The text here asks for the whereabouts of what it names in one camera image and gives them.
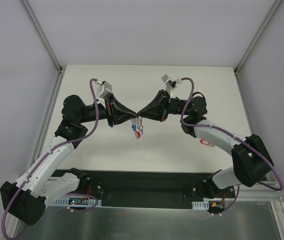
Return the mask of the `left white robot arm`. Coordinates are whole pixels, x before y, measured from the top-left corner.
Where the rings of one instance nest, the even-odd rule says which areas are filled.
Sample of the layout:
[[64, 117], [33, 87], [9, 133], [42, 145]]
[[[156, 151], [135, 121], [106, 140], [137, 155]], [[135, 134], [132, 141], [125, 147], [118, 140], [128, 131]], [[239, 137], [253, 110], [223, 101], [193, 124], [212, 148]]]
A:
[[106, 119], [113, 127], [136, 117], [136, 112], [121, 104], [113, 94], [109, 94], [105, 104], [91, 105], [77, 95], [70, 95], [64, 100], [61, 113], [62, 121], [47, 150], [14, 183], [6, 181], [0, 188], [3, 208], [28, 226], [38, 222], [45, 209], [63, 195], [90, 191], [87, 174], [74, 167], [56, 183], [47, 183], [88, 134], [83, 124]]

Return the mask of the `red handled keyring carabiner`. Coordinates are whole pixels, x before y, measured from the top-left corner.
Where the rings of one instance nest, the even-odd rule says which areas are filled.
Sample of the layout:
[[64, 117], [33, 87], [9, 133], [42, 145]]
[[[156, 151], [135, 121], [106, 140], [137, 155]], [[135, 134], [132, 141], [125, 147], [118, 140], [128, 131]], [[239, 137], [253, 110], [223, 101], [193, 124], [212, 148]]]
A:
[[140, 139], [144, 132], [144, 127], [143, 127], [141, 116], [137, 116], [136, 118], [133, 118], [131, 120], [131, 128], [135, 135], [135, 138]]

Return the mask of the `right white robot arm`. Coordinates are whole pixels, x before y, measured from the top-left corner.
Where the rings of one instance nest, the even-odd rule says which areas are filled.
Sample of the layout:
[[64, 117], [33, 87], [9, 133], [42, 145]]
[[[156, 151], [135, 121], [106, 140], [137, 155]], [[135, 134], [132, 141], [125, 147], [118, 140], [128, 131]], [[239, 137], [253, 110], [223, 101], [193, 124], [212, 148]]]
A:
[[155, 98], [137, 115], [163, 122], [168, 115], [186, 115], [181, 120], [184, 133], [219, 147], [232, 157], [232, 167], [219, 170], [207, 181], [205, 188], [212, 197], [220, 196], [225, 188], [234, 185], [252, 187], [274, 169], [274, 163], [258, 135], [237, 135], [225, 130], [205, 117], [207, 103], [200, 92], [191, 94], [189, 100], [171, 98], [158, 91]]

